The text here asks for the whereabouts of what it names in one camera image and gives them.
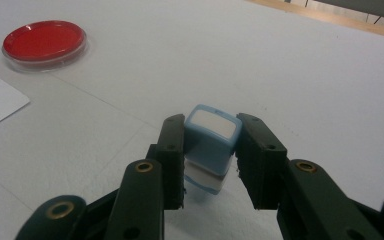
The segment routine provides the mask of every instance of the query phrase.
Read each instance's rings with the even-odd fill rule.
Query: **metal bolt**
[[[141,162],[136,164],[136,171],[140,173],[149,172],[154,168],[154,165],[150,162]]]
[[[69,201],[58,202],[48,208],[46,211],[46,217],[49,219],[60,219],[74,210],[74,204]]]
[[[296,167],[299,170],[308,172],[308,173],[315,173],[317,171],[316,166],[314,166],[314,164],[312,164],[311,162],[300,161],[300,162],[297,162]]]

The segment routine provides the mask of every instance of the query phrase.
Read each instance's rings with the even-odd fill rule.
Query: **white table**
[[[289,157],[323,166],[351,198],[384,200],[384,37],[239,0],[0,0],[0,48],[22,25],[71,21],[87,55],[0,78],[31,103],[0,122],[0,240],[43,202],[88,203],[145,157],[165,118],[199,104],[263,119]],[[232,165],[218,196],[186,184],[166,239],[282,239]]]

